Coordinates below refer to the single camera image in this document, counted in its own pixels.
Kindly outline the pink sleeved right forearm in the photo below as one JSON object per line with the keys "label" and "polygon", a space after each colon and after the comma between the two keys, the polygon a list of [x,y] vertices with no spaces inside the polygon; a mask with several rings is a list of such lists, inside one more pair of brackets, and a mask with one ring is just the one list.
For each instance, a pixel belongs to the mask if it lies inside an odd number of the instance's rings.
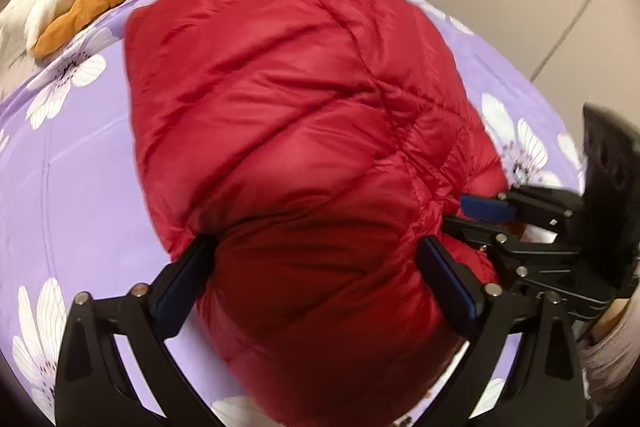
{"label": "pink sleeved right forearm", "polygon": [[590,407],[597,414],[612,402],[639,358],[639,289],[612,303],[579,343],[579,354]]}

